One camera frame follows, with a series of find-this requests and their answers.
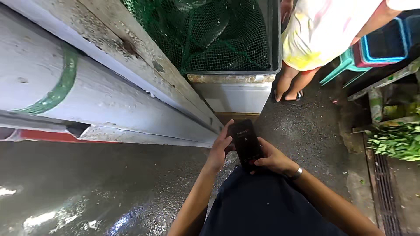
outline hand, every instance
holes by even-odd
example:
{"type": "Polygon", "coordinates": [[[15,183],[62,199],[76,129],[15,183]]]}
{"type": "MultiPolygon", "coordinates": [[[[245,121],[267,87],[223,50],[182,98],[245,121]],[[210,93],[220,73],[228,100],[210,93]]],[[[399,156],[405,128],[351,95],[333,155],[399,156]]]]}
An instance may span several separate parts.
{"type": "Polygon", "coordinates": [[[290,17],[291,11],[293,10],[293,0],[282,0],[280,3],[281,22],[285,21],[290,17]]]}
{"type": "Polygon", "coordinates": [[[232,137],[226,137],[228,133],[229,125],[233,124],[234,121],[230,120],[222,131],[219,134],[219,137],[214,141],[213,146],[210,150],[209,157],[207,158],[206,163],[204,164],[203,170],[210,171],[212,173],[217,173],[223,167],[225,163],[226,154],[228,152],[235,150],[233,145],[229,145],[232,142],[232,137]]]}
{"type": "Polygon", "coordinates": [[[357,43],[360,40],[360,38],[362,38],[362,37],[358,37],[358,36],[354,37],[354,39],[353,39],[352,43],[350,44],[350,46],[353,46],[355,43],[357,43]]]}
{"type": "Polygon", "coordinates": [[[292,177],[296,171],[299,169],[299,165],[294,161],[285,156],[280,150],[275,148],[269,142],[258,137],[260,144],[262,146],[262,152],[266,158],[260,158],[255,161],[254,165],[256,166],[265,166],[269,170],[285,174],[288,177],[292,177]]]}

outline phone screen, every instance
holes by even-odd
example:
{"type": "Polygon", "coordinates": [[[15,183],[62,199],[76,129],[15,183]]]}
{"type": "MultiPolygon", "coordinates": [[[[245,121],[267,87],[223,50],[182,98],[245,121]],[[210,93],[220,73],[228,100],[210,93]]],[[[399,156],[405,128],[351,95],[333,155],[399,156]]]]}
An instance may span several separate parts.
{"type": "Polygon", "coordinates": [[[255,170],[257,168],[254,165],[255,160],[263,158],[264,154],[255,134],[252,121],[244,120],[229,126],[229,135],[232,136],[236,152],[244,170],[255,170]]]}

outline metal drain grate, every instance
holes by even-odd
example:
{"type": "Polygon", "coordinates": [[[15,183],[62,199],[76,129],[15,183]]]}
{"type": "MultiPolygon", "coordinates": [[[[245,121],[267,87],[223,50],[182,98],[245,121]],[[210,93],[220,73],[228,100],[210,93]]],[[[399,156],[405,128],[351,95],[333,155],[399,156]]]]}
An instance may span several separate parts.
{"type": "Polygon", "coordinates": [[[383,229],[386,236],[401,236],[401,228],[396,210],[395,196],[391,186],[391,173],[386,156],[375,154],[374,173],[381,210],[383,229]]]}

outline wristwatch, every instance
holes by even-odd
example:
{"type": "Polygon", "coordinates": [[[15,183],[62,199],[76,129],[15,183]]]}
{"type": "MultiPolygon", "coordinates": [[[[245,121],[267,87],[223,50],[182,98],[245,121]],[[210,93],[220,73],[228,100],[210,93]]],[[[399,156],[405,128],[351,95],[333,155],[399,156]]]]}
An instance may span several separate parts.
{"type": "Polygon", "coordinates": [[[290,177],[289,179],[290,180],[297,180],[300,177],[300,175],[302,174],[302,171],[303,171],[302,167],[299,167],[299,169],[297,169],[296,173],[292,177],[290,177]]]}

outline green netting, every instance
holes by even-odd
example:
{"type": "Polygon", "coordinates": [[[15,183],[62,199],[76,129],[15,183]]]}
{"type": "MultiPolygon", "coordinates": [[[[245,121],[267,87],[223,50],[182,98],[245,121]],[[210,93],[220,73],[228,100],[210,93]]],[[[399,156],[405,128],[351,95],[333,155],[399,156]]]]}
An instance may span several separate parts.
{"type": "Polygon", "coordinates": [[[270,67],[256,0],[121,1],[181,74],[270,67]]]}

